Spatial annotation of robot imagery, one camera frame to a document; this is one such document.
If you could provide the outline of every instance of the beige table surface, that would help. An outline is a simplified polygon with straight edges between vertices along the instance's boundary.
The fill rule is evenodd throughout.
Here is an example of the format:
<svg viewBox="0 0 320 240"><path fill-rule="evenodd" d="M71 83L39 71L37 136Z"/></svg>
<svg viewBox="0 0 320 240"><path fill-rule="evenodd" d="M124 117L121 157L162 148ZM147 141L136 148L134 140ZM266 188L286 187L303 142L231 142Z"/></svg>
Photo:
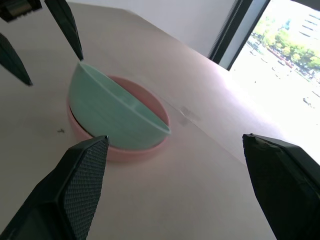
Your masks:
<svg viewBox="0 0 320 240"><path fill-rule="evenodd" d="M251 186L242 134L282 138L276 125L238 91L226 70L139 16L70 6L85 62L154 92L172 123L158 156L107 165L87 239L275 239ZM26 87L0 67L2 231L76 143L66 96L78 60L47 9L10 24L0 21L0 29L34 82Z"/></svg>

